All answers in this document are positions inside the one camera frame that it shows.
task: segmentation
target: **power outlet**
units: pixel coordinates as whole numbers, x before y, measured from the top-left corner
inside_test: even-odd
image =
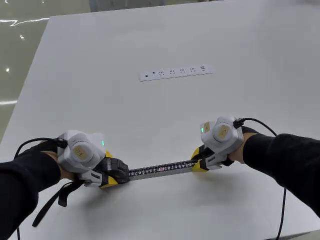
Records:
[[[201,74],[212,74],[213,68],[208,64],[202,64],[198,66],[179,67],[169,69],[151,70],[140,73],[140,81],[150,81],[157,79],[170,79],[177,77],[187,77]]]

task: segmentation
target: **white table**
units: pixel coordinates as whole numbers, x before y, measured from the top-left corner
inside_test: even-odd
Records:
[[[0,159],[11,160],[30,138],[76,129],[104,133],[107,149],[130,168],[187,160],[201,144],[200,123],[232,115],[257,117],[278,133],[320,138],[319,43],[320,6],[302,0],[52,17]],[[194,64],[211,64],[216,73],[138,79],[144,70]],[[283,189],[237,163],[106,191],[82,187],[67,208],[55,203],[31,227],[61,184],[39,194],[21,225],[22,239],[257,240],[275,237],[279,227]],[[283,235],[319,228],[313,211],[288,194]]]

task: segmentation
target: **floor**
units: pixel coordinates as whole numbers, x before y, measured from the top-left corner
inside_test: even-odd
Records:
[[[0,142],[50,16],[192,2],[203,0],[0,0]],[[320,231],[282,239],[320,240]]]

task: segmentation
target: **measuring tape blade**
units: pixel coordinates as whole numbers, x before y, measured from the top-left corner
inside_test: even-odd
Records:
[[[198,160],[178,161],[162,165],[131,169],[129,170],[129,179],[133,181],[189,173],[192,172],[192,167],[197,162]]]

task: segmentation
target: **black sleeve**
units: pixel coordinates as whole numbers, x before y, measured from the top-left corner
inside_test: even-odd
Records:
[[[243,160],[274,178],[320,217],[320,141],[290,134],[257,134],[245,143]]]
[[[26,151],[0,163],[0,239],[8,239],[36,208],[38,193],[60,180],[54,159],[41,151]]]

